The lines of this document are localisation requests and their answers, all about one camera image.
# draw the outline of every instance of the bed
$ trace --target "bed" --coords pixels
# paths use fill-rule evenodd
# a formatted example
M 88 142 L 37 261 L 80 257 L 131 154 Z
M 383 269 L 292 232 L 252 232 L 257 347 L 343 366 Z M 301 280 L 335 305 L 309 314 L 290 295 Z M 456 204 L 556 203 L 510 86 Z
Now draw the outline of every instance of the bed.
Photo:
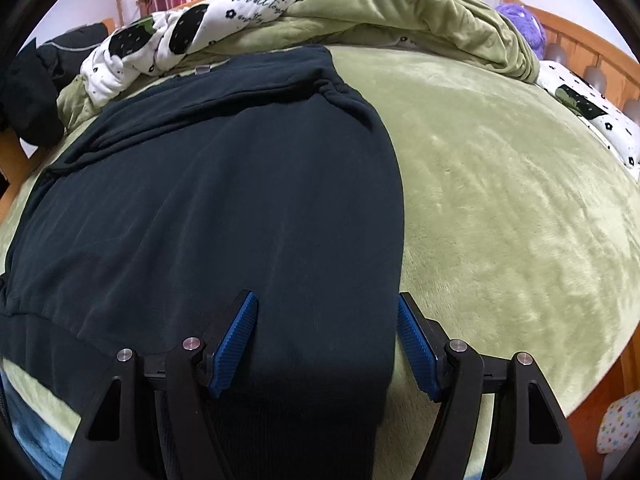
M 619 107 L 638 97 L 637 63 L 573 23 L 536 13 L 574 72 L 600 67 L 606 95 Z M 375 106 L 396 149 L 406 215 L 401 288 L 447 333 L 478 351 L 502 357 L 532 352 L 571 413 L 623 352 L 640 319 L 636 184 L 542 89 L 420 48 L 398 48 L 395 35 L 383 48 L 353 46 L 353 38 L 337 41 L 337 32 L 320 41 L 330 46 L 340 76 Z M 364 42 L 366 35 L 359 38 Z M 203 53 L 191 63 L 214 58 Z M 490 121 L 485 107 L 502 119 Z M 75 126 L 83 122 L 77 114 L 74 120 Z M 562 135 L 540 142 L 540 132 L 558 130 Z M 0 152 L 0 167 L 10 183 L 0 202 L 4 247 L 33 187 L 30 171 L 59 155 L 82 128 L 73 131 L 53 153 L 39 150 L 31 159 L 11 132 L 2 134 L 7 150 Z M 626 368 L 628 377 L 633 367 Z M 62 436 L 73 434 L 77 414 L 19 368 L 5 363 L 5 371 L 44 421 Z M 374 478 L 408 478 L 435 411 L 396 347 Z M 481 468 L 489 416 L 486 402 L 470 476 Z

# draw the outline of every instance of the wooden headboard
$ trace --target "wooden headboard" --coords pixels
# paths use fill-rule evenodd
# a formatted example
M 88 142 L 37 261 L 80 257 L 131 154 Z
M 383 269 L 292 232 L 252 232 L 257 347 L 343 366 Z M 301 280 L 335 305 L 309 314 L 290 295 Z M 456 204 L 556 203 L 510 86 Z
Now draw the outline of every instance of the wooden headboard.
M 640 97 L 640 64 L 615 45 L 574 22 L 528 6 L 520 0 L 503 0 L 522 4 L 533 12 L 546 32 L 547 44 L 556 43 L 567 55 L 567 68 L 584 75 L 588 66 L 599 68 L 607 78 L 605 96 L 622 110 L 628 100 Z

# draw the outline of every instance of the metal screw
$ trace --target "metal screw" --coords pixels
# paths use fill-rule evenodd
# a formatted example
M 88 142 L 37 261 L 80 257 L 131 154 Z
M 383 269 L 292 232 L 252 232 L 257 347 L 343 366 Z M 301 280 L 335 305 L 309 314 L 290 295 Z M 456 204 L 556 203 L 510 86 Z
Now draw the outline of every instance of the metal screw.
M 462 339 L 452 339 L 449 346 L 454 352 L 464 352 L 469 346 Z
M 182 348 L 185 350 L 197 350 L 200 347 L 200 340 L 197 337 L 188 337 L 182 342 Z
M 517 355 L 517 359 L 521 365 L 525 365 L 525 366 L 529 366 L 533 362 L 533 357 L 531 357 L 526 352 L 520 352 Z
M 133 357 L 133 351 L 131 350 L 131 348 L 123 348 L 118 352 L 117 357 L 118 357 L 118 361 L 120 361 L 121 363 L 126 363 L 129 359 Z

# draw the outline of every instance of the dark navy garment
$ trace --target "dark navy garment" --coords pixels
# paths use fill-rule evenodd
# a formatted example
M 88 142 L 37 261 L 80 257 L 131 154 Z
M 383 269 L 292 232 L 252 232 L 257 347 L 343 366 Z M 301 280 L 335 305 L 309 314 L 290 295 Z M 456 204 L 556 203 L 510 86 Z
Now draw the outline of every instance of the dark navy garment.
M 118 350 L 166 352 L 248 288 L 229 410 L 375 428 L 403 222 L 388 133 L 329 51 L 239 56 L 109 105 L 43 172 L 6 259 L 0 349 L 82 413 Z

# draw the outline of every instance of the green bed sheet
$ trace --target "green bed sheet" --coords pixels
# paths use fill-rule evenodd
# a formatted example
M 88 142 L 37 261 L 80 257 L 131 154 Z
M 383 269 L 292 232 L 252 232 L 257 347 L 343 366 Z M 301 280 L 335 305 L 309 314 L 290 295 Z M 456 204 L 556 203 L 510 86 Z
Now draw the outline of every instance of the green bed sheet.
M 402 290 L 479 352 L 510 358 L 529 351 L 562 408 L 573 411 L 640 319 L 636 183 L 537 86 L 433 54 L 330 50 L 340 76 L 376 107 L 398 156 Z M 3 253 L 34 179 L 0 226 Z M 78 415 L 15 365 L 4 367 L 27 403 L 71 438 Z M 376 480 L 411 478 L 436 409 L 397 346 Z M 490 415 L 486 399 L 469 474 L 482 467 Z

